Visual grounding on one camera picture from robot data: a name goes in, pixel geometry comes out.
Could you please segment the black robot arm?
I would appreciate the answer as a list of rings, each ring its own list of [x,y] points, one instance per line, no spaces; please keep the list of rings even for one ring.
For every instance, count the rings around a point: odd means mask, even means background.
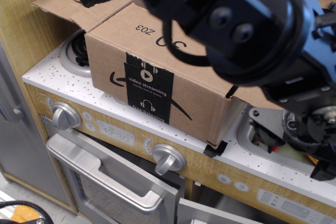
[[[178,60],[260,87],[284,109],[249,112],[269,150],[289,144],[317,159],[311,178],[335,179],[335,12],[318,0],[143,0],[163,21]]]

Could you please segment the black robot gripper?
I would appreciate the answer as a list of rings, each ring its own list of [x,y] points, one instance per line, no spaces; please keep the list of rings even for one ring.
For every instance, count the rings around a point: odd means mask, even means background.
[[[288,110],[253,107],[248,112],[255,131],[254,142],[268,153],[290,145],[318,160],[310,177],[335,179],[335,106],[324,106],[298,115]]]

